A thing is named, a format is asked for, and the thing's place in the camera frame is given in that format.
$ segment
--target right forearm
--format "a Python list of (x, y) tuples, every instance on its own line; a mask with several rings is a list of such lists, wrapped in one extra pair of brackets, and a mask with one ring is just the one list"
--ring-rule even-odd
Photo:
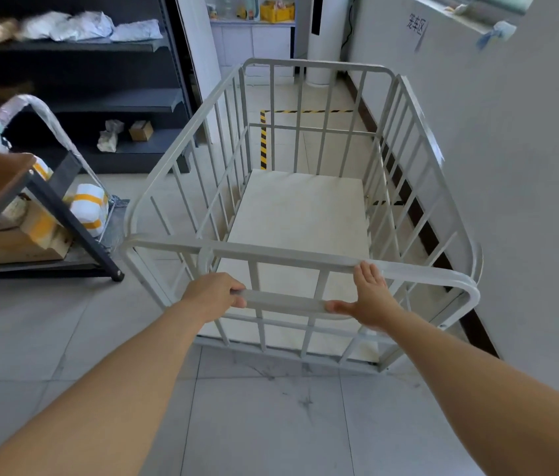
[(559, 392), (416, 314), (391, 313), (382, 328), (487, 474), (559, 473)]

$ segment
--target person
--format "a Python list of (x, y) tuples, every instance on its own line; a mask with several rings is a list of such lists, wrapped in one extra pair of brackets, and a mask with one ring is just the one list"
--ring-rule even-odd
[[(355, 267), (354, 282), (356, 302), (326, 309), (400, 345), (487, 475), (559, 475), (559, 392), (403, 310), (375, 265)], [(243, 288), (225, 273), (191, 282), (0, 447), (0, 476), (138, 474), (196, 333), (230, 306), (244, 307), (233, 293)]]

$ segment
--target floor marking tape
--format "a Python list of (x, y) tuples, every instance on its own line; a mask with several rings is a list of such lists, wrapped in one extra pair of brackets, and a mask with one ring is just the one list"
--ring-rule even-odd
[[(331, 113), (352, 113), (354, 110), (331, 110)], [(266, 114), (270, 110), (260, 110), (260, 123), (266, 125)], [(302, 113), (325, 113), (325, 110), (302, 110)], [(297, 113), (296, 110), (276, 110), (275, 113)], [(260, 167), (266, 170), (266, 127), (262, 127), (260, 136)]]

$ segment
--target brown baseboard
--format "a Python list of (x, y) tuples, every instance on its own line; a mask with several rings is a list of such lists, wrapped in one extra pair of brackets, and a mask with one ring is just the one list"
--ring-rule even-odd
[[(356, 101), (357, 97), (357, 88), (350, 78), (350, 76), (346, 73), (344, 77), (346, 81), (346, 86), (350, 92), (350, 95)], [(370, 111), (368, 110), (368, 106), (363, 101), (363, 98), (359, 101), (359, 116), (363, 120), (363, 124), (370, 132), (377, 131), (377, 123), (372, 118)], [(382, 157), (385, 159), (387, 151), (389, 147), (385, 144), (384, 151)], [(388, 171), (392, 170), (392, 167), (395, 163), (395, 155), (394, 153), (391, 154), (390, 159), (387, 161), (386, 168)], [(397, 166), (394, 170), (394, 174), (392, 175), (393, 182), (398, 185), (402, 178), (402, 170), (401, 167)], [(404, 181), (401, 187), (401, 191), (399, 192), (399, 196), (401, 197), (402, 203), (407, 203), (409, 196), (411, 195), (411, 186), (407, 181)], [(424, 212), (423, 208), (418, 203), (418, 200), (414, 200), (411, 203), (410, 211), (409, 211), (410, 220), (417, 226), (420, 220), (422, 219)], [(432, 229), (429, 223), (423, 225), (420, 229), (420, 233), (418, 234), (418, 238), (420, 242), (423, 244), (427, 254), (431, 254), (436, 247), (438, 247), (438, 237), (436, 236), (434, 230)], [(434, 263), (434, 267), (442, 268), (442, 269), (449, 269), (452, 270), (453, 267), (449, 262), (447, 255), (444, 253), (438, 257), (436, 262)], [(481, 349), (489, 354), (498, 357), (498, 352), (495, 350), (493, 343), (491, 343), (491, 339), (489, 335), (486, 333), (484, 326), (482, 325), (482, 321), (476, 314), (475, 310), (471, 310), (467, 314), (465, 314), (462, 319), (460, 319), (460, 325), (462, 329), (465, 331), (466, 338), (469, 340), (469, 343), (478, 349)]]

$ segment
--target hand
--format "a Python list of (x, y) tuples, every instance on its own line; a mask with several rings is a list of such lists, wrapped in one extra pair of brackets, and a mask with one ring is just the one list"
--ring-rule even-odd
[(180, 301), (196, 306), (203, 322), (211, 322), (221, 317), (229, 307), (246, 307), (243, 297), (231, 294), (231, 290), (242, 289), (245, 289), (244, 284), (226, 272), (213, 272), (192, 280)]
[(351, 315), (369, 328), (386, 329), (389, 317), (404, 313), (387, 289), (386, 280), (374, 264), (363, 261), (354, 268), (354, 283), (359, 299), (354, 303), (327, 301), (326, 310)]

